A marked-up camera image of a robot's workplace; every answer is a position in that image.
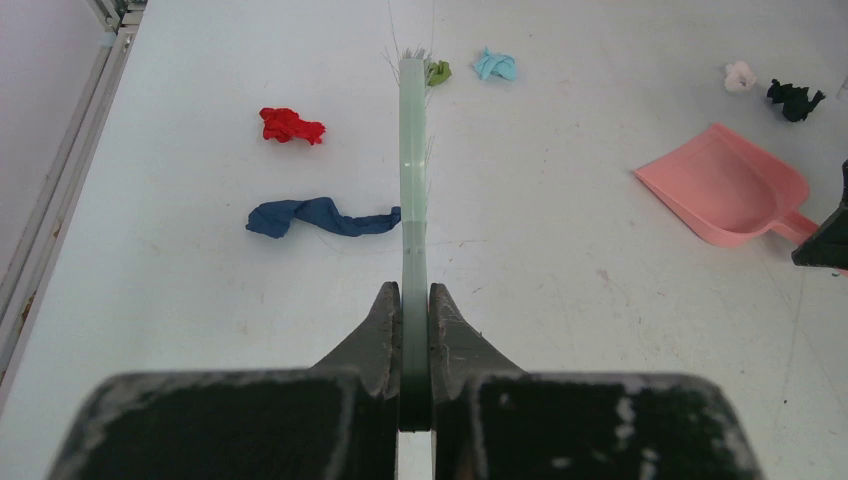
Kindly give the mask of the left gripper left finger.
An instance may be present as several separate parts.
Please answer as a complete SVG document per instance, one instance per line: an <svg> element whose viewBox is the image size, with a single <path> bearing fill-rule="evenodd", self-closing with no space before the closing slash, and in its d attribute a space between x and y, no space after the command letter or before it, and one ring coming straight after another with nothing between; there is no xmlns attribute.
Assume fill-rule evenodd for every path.
<svg viewBox="0 0 848 480"><path fill-rule="evenodd" d="M78 410L52 479L394 479L400 292L306 369L131 372Z"/></svg>

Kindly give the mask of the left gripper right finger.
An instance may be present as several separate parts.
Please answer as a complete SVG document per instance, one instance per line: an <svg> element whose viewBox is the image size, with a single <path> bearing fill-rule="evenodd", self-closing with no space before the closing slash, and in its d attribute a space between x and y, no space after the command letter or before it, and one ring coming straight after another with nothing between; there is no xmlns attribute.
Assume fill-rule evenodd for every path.
<svg viewBox="0 0 848 480"><path fill-rule="evenodd" d="M692 375L527 372L429 305L437 479L760 479L730 402Z"/></svg>

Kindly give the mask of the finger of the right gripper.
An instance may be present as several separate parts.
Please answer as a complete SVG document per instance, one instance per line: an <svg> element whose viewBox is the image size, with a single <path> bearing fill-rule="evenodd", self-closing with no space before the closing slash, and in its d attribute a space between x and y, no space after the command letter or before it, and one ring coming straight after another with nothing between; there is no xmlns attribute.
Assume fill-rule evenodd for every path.
<svg viewBox="0 0 848 480"><path fill-rule="evenodd" d="M792 252L791 259L796 266L847 268L847 161L843 162L841 172L840 202L818 230Z"/></svg>

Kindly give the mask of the green plastic brush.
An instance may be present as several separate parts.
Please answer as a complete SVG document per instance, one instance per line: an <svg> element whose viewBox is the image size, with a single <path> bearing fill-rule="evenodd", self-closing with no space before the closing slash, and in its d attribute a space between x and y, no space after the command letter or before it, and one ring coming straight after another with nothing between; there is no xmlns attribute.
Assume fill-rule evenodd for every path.
<svg viewBox="0 0 848 480"><path fill-rule="evenodd" d="M402 228L401 373L399 428L431 428L429 284L426 265L427 169L426 106L429 52L408 49L399 58L399 187Z"/></svg>

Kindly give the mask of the pink plastic dustpan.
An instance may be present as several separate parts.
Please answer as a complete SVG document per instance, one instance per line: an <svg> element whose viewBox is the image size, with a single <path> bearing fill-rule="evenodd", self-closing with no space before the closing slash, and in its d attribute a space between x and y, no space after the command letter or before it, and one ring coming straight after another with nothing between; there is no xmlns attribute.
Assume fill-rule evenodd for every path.
<svg viewBox="0 0 848 480"><path fill-rule="evenodd" d="M810 193L803 175L719 123L633 173L715 246L773 231L797 248L822 225L800 211Z"/></svg>

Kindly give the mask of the white paper scrap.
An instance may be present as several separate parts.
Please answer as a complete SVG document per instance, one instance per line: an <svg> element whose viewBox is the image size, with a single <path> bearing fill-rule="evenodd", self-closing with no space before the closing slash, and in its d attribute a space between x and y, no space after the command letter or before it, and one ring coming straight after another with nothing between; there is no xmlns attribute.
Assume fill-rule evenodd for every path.
<svg viewBox="0 0 848 480"><path fill-rule="evenodd" d="M729 93L748 92L756 85L757 78L745 61L725 65L724 88Z"/></svg>

